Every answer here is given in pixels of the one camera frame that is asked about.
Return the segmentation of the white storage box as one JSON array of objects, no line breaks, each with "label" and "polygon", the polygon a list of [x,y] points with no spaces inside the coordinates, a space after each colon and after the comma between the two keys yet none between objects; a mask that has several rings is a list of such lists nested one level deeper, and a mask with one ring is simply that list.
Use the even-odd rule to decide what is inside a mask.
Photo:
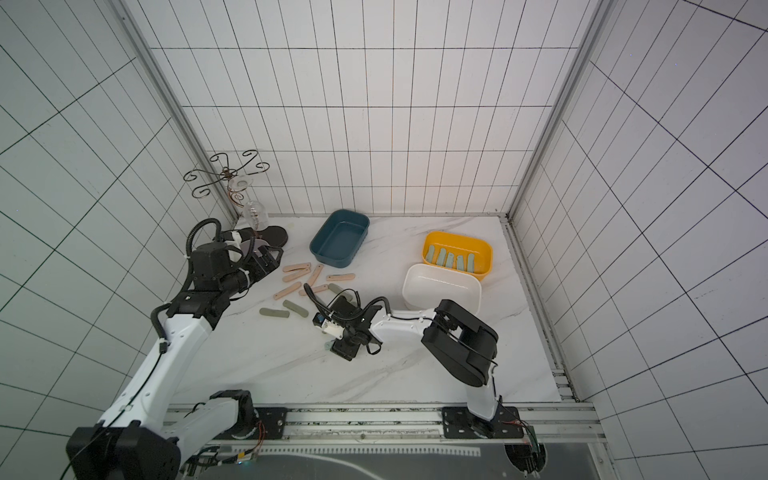
[{"label": "white storage box", "polygon": [[470,274],[431,264],[416,264],[406,273],[402,296],[412,310],[431,309],[448,299],[477,315],[481,309],[482,286]]}]

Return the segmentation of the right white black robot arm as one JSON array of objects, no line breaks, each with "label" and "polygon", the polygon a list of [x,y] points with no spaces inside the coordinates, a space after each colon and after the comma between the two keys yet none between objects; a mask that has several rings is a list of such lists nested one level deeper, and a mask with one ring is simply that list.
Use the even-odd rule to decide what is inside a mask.
[{"label": "right white black robot arm", "polygon": [[312,324],[333,337],[330,350],[351,361],[360,349],[376,355],[396,341],[418,339],[456,380],[466,387],[466,408],[473,428],[490,434],[498,410],[493,373],[497,332],[450,299],[427,310],[394,310],[380,296],[361,306],[338,295],[317,307]]}]

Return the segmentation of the yellow storage box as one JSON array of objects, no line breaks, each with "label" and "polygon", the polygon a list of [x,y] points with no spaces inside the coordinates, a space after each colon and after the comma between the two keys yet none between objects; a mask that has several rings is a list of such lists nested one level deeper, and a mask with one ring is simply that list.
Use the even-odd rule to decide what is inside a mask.
[{"label": "yellow storage box", "polygon": [[422,262],[425,262],[425,255],[427,253],[428,247],[430,245],[433,245],[435,247],[435,254],[433,263],[431,265],[437,266],[435,264],[439,250],[441,248],[445,248],[448,253],[453,253],[455,257],[455,268],[452,270],[458,271],[456,269],[456,258],[459,255],[462,255],[465,260],[465,265],[467,266],[467,256],[470,253],[473,253],[475,255],[475,272],[474,273],[468,273],[465,271],[458,271],[460,273],[467,273],[469,275],[474,276],[478,281],[482,281],[487,275],[490,274],[493,267],[493,249],[492,247],[484,240],[469,237],[465,235],[460,235],[456,233],[451,232],[445,232],[445,231],[433,231],[427,234],[423,248],[422,248]]}]

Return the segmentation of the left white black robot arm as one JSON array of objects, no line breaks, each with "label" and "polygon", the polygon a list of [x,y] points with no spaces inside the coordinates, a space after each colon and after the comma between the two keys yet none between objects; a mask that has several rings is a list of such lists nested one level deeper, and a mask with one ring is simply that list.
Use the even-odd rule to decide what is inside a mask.
[{"label": "left white black robot arm", "polygon": [[66,474],[77,479],[173,479],[212,440],[254,439],[268,430],[249,391],[220,390],[166,428],[171,400],[197,351],[231,303],[280,267],[283,250],[250,229],[218,229],[196,246],[202,227],[187,237],[187,274],[181,290],[156,307],[158,339],[135,377],[95,425],[79,427],[66,445]]}]

